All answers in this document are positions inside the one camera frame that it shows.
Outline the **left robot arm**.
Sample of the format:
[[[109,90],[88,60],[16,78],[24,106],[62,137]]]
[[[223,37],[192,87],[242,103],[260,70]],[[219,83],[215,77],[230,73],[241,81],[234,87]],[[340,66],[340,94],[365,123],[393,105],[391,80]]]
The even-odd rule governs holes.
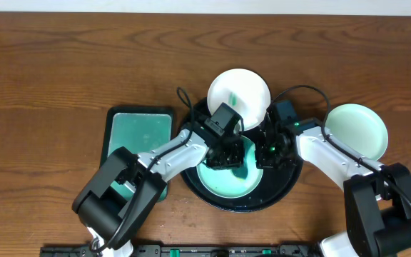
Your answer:
[[[191,121],[174,139],[148,152],[131,153],[125,147],[113,151],[72,203],[93,236],[90,251],[104,256],[131,255],[131,239],[167,183],[240,141],[242,132],[242,123]]]

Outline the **green sponge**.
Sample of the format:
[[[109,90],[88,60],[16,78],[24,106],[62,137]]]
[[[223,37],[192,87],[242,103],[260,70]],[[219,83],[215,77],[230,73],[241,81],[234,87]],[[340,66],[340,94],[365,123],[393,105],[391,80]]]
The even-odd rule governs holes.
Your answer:
[[[243,164],[231,170],[232,174],[239,179],[246,180],[249,176],[258,173],[255,160],[255,144],[246,137],[243,137],[245,155]]]

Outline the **white plate top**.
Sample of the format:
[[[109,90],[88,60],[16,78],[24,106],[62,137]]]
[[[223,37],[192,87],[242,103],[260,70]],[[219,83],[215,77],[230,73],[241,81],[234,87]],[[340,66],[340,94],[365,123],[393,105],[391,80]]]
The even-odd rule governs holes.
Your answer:
[[[209,87],[207,106],[211,114],[226,103],[243,118],[244,130],[260,125],[271,96],[266,82],[247,69],[230,69],[217,76]]]

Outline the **green rectangular water tray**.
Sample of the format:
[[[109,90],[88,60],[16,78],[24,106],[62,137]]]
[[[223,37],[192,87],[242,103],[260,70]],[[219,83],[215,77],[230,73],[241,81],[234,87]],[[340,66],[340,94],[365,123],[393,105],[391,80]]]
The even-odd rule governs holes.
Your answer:
[[[147,152],[168,143],[173,133],[174,111],[159,106],[114,106],[106,115],[100,164],[117,148]]]

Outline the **pale green plate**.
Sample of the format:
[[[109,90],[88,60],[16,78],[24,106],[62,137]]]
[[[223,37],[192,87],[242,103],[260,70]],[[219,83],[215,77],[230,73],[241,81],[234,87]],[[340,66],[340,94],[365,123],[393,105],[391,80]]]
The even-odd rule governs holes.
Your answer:
[[[387,150],[387,127],[383,120],[366,106],[337,106],[328,114],[325,126],[340,141],[374,161],[378,161]]]
[[[263,177],[263,169],[246,180],[236,178],[232,168],[214,170],[204,163],[196,167],[199,180],[212,194],[222,198],[240,198],[253,191]]]

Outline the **black round tray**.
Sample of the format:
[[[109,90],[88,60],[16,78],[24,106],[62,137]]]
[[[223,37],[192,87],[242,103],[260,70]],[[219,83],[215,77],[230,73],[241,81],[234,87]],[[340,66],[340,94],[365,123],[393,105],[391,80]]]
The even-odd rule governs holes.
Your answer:
[[[255,144],[258,133],[270,124],[275,123],[268,114],[261,125],[246,131],[242,137],[249,138]],[[303,161],[297,156],[295,166],[263,169],[263,177],[257,187],[240,198],[222,198],[212,194],[199,180],[196,167],[186,169],[181,177],[189,189],[206,203],[224,211],[251,212],[272,206],[286,196],[299,178],[302,166]]]

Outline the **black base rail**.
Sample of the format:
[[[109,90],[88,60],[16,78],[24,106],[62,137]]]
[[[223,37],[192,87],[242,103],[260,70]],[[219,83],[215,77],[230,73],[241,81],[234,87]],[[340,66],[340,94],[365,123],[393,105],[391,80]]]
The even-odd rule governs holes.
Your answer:
[[[317,246],[284,244],[280,246],[160,246],[139,245],[122,248],[117,251],[106,249],[101,253],[92,253],[88,246],[42,247],[40,257],[275,257],[322,256]]]

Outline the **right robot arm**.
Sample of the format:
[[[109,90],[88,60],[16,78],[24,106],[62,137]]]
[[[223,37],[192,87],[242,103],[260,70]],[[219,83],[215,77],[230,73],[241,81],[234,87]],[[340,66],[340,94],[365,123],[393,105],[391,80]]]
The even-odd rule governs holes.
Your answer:
[[[341,187],[346,230],[319,242],[320,256],[396,256],[411,248],[411,173],[401,163],[368,159],[316,119],[266,122],[256,158],[270,168],[307,161]]]

